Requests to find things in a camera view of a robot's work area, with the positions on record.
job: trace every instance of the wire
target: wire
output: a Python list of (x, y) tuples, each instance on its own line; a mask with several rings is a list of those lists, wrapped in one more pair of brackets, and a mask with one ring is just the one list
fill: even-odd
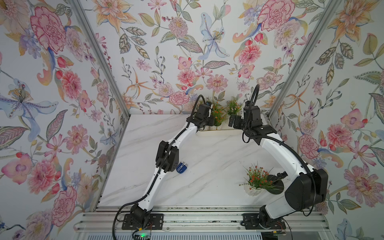
[(292, 235), (291, 227), (289, 226), (289, 223), (287, 222), (287, 220), (284, 219), (284, 221), (285, 221), (285, 223), (286, 223), (286, 224), (288, 225), (288, 227), (289, 227), (289, 231), (291, 232), (291, 240), (293, 240), (293, 235)]

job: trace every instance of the white flower pot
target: white flower pot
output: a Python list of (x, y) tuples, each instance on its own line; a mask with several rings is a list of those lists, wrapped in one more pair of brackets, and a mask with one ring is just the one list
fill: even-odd
[(244, 186), (244, 191), (249, 195), (249, 196), (257, 196), (259, 195), (260, 193), (264, 192), (265, 189), (263, 188), (260, 188), (260, 189), (254, 189), (254, 188), (251, 188), (251, 186), (249, 185), (243, 185)]

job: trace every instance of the peony print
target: peony print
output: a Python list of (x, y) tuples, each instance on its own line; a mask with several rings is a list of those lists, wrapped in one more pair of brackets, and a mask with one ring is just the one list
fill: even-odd
[(58, 53), (64, 49), (65, 31), (59, 16), (46, 7), (36, 7), (35, 15), (31, 16), (32, 30), (40, 44)]

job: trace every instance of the pink flower print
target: pink flower print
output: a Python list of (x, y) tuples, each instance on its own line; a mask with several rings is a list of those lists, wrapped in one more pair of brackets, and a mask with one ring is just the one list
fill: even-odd
[(31, 166), (31, 157), (28, 154), (22, 154), (19, 159), (14, 159), (2, 167), (1, 172), (11, 178), (13, 182), (22, 184), (30, 173)]
[(319, 156), (319, 145), (316, 143), (316, 139), (310, 135), (304, 134), (299, 138), (299, 147), (301, 152), (309, 159), (314, 159)]
[(83, 128), (83, 125), (80, 124), (77, 127), (72, 126), (72, 131), (68, 131), (69, 137), (65, 138), (65, 141), (67, 143), (67, 149), (72, 149), (72, 154), (78, 154), (79, 149), (82, 149), (84, 147), (88, 146), (88, 135), (87, 129)]
[(223, 75), (218, 75), (216, 74), (215, 76), (211, 76), (208, 80), (207, 80), (207, 85), (206, 87), (208, 89), (213, 89), (215, 92), (220, 92), (220, 91), (223, 91), (224, 88), (226, 88), (228, 85), (227, 85), (227, 82), (228, 82), (228, 79), (224, 78)]
[(151, 10), (154, 8), (158, 8), (160, 10), (160, 6), (164, 6), (167, 4), (166, 2), (162, 2), (162, 0), (151, 0), (151, 3), (148, 3), (148, 6), (151, 7)]
[(304, 120), (300, 122), (300, 128), (301, 131), (304, 134), (313, 136), (314, 131), (317, 127), (317, 120), (314, 120), (313, 118), (307, 117)]
[(179, 57), (179, 64), (177, 65), (179, 70), (189, 69), (191, 65), (191, 58)]
[(138, 59), (136, 60), (136, 65), (137, 65), (137, 67), (138, 67), (140, 70), (143, 69), (144, 71), (147, 71), (147, 72), (148, 72), (149, 69), (152, 68), (148, 63), (144, 62), (144, 60), (141, 60), (140, 58), (138, 58)]
[(172, 19), (168, 27), (177, 38), (182, 38), (188, 33), (187, 23), (180, 17)]
[(86, 109), (92, 106), (91, 100), (89, 99), (88, 94), (85, 90), (83, 90), (83, 92), (80, 94), (79, 103), (80, 103), (80, 108), (84, 112), (87, 112)]
[(245, 91), (249, 91), (249, 90), (250, 90), (250, 89), (249, 89), (249, 86), (248, 86), (244, 81), (242, 81), (241, 83), (239, 83), (239, 84), (237, 85), (237, 89), (240, 90), (240, 91), (242, 91), (242, 92), (245, 92)]
[(52, 215), (51, 210), (38, 211), (32, 214), (27, 220), (24, 240), (45, 239), (51, 231)]
[(40, 44), (54, 53), (64, 49), (65, 31), (59, 16), (46, 7), (36, 7), (31, 16), (31, 27)]
[(104, 79), (103, 83), (99, 83), (96, 85), (97, 91), (99, 92), (97, 94), (97, 100), (103, 103), (104, 107), (108, 106), (108, 100), (109, 100), (109, 91), (108, 91), (108, 83)]
[(99, 110), (91, 110), (91, 119), (94, 122), (97, 122), (97, 121), (101, 120), (101, 114), (102, 114), (102, 112)]
[(60, 227), (71, 216), (76, 206), (76, 198), (77, 193), (72, 186), (59, 193), (52, 209), (52, 223), (55, 226)]
[(340, 119), (341, 123), (345, 124), (345, 126), (349, 127), (349, 129), (363, 128), (365, 124), (362, 120), (363, 117), (358, 108), (352, 110)]
[(52, 149), (52, 150), (44, 153), (45, 157), (52, 154), (52, 158), (54, 158), (54, 157), (56, 157), (56, 153), (61, 152), (61, 149), (59, 149), (59, 147), (65, 142), (64, 139), (61, 140), (62, 137), (63, 136), (61, 134), (59, 134), (58, 139), (56, 139), (56, 137), (53, 136), (53, 138), (52, 138), (53, 144), (51, 144), (51, 143), (46, 144), (47, 148)]
[(192, 83), (193, 80), (195, 80), (195, 73), (191, 69), (184, 69), (180, 71), (180, 73), (177, 76), (177, 79), (185, 84), (188, 85), (189, 83)]
[(257, 83), (260, 84), (260, 90), (265, 90), (272, 87), (275, 83), (280, 81), (283, 75), (276, 75), (273, 72), (267, 72), (264, 77), (258, 78)]
[(201, 68), (200, 71), (199, 70), (196, 70), (196, 72), (198, 73), (197, 77), (205, 77), (205, 76), (212, 76), (211, 73), (212, 73), (212, 70), (210, 70), (209, 68)]
[(281, 67), (281, 58), (275, 59), (273, 61), (273, 68), (274, 69), (280, 69)]
[(321, 88), (322, 86), (323, 86), (323, 77), (317, 78), (313, 83), (313, 87), (312, 87), (314, 89), (313, 92), (315, 95), (317, 94), (321, 95), (321, 91), (324, 90), (323, 88)]
[(189, 101), (189, 95), (178, 91), (169, 96), (169, 101), (175, 105), (183, 105)]
[(170, 83), (166, 83), (159, 86), (159, 94), (163, 97), (169, 97), (172, 93), (174, 93), (174, 90), (172, 88), (172, 85)]
[(362, 198), (365, 199), (365, 204), (374, 207), (376, 203), (383, 203), (383, 195), (380, 192), (384, 191), (383, 184), (376, 182), (379, 177), (376, 174), (368, 176), (369, 168), (366, 165), (363, 167), (354, 166), (352, 172), (345, 169), (344, 178), (349, 181), (348, 196), (356, 197), (356, 200), (362, 204)]
[(254, 68), (254, 65), (245, 65), (240, 69), (238, 76), (243, 78), (249, 78)]
[(239, 56), (239, 62), (241, 64), (254, 63), (261, 55), (260, 47), (257, 45), (246, 46)]
[(66, 45), (74, 57), (82, 62), (84, 53), (83, 43), (80, 40), (79, 33), (73, 28), (67, 28)]
[(355, 155), (353, 155), (353, 158), (356, 159), (357, 157), (360, 157), (361, 161), (367, 167), (368, 167), (367, 163), (369, 163), (372, 166), (375, 166), (376, 163), (374, 161), (372, 161), (372, 160), (367, 158), (367, 157), (375, 157), (375, 154), (373, 154), (373, 153), (364, 153), (365, 151), (367, 151), (369, 149), (369, 146), (368, 145), (364, 145), (360, 149), (359, 148), (359, 144), (360, 144), (359, 141), (355, 141), (355, 147), (352, 147), (351, 145), (348, 144), (349, 149), (353, 153), (355, 153)]
[(352, 135), (351, 131), (341, 124), (331, 124), (327, 133), (329, 142), (336, 147), (346, 147), (352, 141)]
[(105, 40), (105, 37), (102, 36), (102, 37), (99, 37), (99, 33), (95, 33), (95, 37), (97, 39), (97, 41), (100, 43), (100, 44), (106, 44), (107, 42), (104, 42)]
[(273, 44), (275, 46), (285, 45), (290, 42), (300, 29), (299, 21), (295, 19), (290, 20), (289, 22), (284, 23), (281, 27), (275, 30), (275, 41)]
[(271, 31), (287, 22), (294, 9), (291, 0), (268, 0), (262, 7), (257, 24), (262, 23), (262, 30)]
[(30, 192), (39, 194), (44, 192), (53, 183), (56, 170), (55, 164), (50, 160), (42, 160), (32, 168), (31, 177), (28, 178)]
[(65, 71), (63, 77), (61, 78), (61, 85), (63, 90), (70, 99), (76, 99), (80, 95), (81, 91), (81, 82), (80, 78), (77, 76), (77, 73), (72, 71)]

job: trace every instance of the white marble surface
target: white marble surface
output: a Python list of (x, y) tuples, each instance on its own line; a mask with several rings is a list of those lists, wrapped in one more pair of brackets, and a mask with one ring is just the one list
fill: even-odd
[[(121, 206), (142, 197), (155, 168), (159, 143), (168, 141), (185, 124), (186, 115), (131, 115), (99, 206)], [(244, 167), (257, 164), (271, 173), (282, 167), (254, 141), (241, 135), (192, 136), (181, 147), (180, 161), (188, 169), (169, 172), (155, 205), (264, 205), (276, 198), (268, 192), (251, 197), (244, 191)]]

